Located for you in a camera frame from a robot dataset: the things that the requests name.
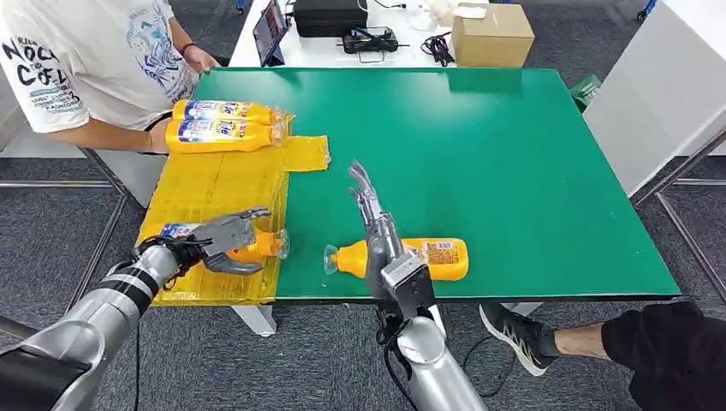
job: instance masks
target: graphic print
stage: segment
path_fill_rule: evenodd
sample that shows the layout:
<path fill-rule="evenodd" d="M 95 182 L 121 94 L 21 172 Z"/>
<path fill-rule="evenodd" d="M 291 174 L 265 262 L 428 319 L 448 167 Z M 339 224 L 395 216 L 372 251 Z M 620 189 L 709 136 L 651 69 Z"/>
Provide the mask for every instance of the graphic print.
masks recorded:
<path fill-rule="evenodd" d="M 2 42 L 2 48 L 5 58 L 15 65 L 17 80 L 27 90 L 33 107 L 48 114 L 77 111 L 83 107 L 53 50 L 24 37 L 12 37 Z"/>
<path fill-rule="evenodd" d="M 139 67 L 175 102 L 191 93 L 193 80 L 182 62 L 184 59 L 174 50 L 166 24 L 164 13 L 154 1 L 151 9 L 144 8 L 129 16 L 126 41 L 138 52 Z"/>

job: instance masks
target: green object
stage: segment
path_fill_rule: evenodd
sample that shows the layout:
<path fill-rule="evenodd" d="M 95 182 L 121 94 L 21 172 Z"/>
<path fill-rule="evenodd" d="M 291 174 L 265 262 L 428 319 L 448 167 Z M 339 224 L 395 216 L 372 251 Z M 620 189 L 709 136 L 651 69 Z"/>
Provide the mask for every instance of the green object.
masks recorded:
<path fill-rule="evenodd" d="M 585 111 L 603 83 L 595 74 L 590 74 L 569 89 L 569 93 L 580 112 Z"/>
<path fill-rule="evenodd" d="M 402 236 L 467 243 L 467 276 L 437 297 L 680 294 L 554 70 L 228 68 L 194 97 L 279 106 L 329 137 L 330 169 L 290 176 L 279 300 L 368 297 L 323 269 L 326 244 L 364 236 L 354 158 Z"/>

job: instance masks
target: cardboard box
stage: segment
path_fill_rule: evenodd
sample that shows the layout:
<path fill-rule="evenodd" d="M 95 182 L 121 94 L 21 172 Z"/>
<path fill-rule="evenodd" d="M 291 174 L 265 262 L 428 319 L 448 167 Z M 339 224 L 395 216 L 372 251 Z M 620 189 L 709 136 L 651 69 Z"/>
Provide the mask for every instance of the cardboard box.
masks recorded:
<path fill-rule="evenodd" d="M 460 67 L 522 67 L 534 33 L 519 4 L 486 4 L 483 19 L 454 18 L 451 41 Z"/>

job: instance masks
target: black shoe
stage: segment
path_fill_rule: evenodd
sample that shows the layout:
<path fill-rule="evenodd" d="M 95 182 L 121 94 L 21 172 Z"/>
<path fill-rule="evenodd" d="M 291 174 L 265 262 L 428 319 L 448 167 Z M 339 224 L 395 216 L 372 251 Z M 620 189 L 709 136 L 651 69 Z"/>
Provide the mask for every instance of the black shoe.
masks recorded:
<path fill-rule="evenodd" d="M 539 351 L 539 335 L 543 324 L 512 313 L 502 304 L 485 302 L 479 305 L 479 315 L 486 329 L 496 338 L 509 344 L 521 364 L 538 377 L 557 357 L 547 357 Z"/>

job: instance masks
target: person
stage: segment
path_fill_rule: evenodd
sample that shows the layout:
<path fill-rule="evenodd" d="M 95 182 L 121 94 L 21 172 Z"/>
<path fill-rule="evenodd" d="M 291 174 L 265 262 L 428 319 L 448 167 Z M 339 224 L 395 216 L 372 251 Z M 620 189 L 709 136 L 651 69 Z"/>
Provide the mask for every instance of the person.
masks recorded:
<path fill-rule="evenodd" d="M 690 301 L 650 305 L 563 330 L 496 303 L 481 304 L 479 314 L 534 376 L 557 358 L 584 355 L 633 370 L 630 393 L 645 411 L 726 407 L 726 322 L 705 317 Z"/>
<path fill-rule="evenodd" d="M 174 102 L 219 65 L 168 0 L 3 0 L 0 46 L 33 131 L 111 150 L 167 152 Z"/>

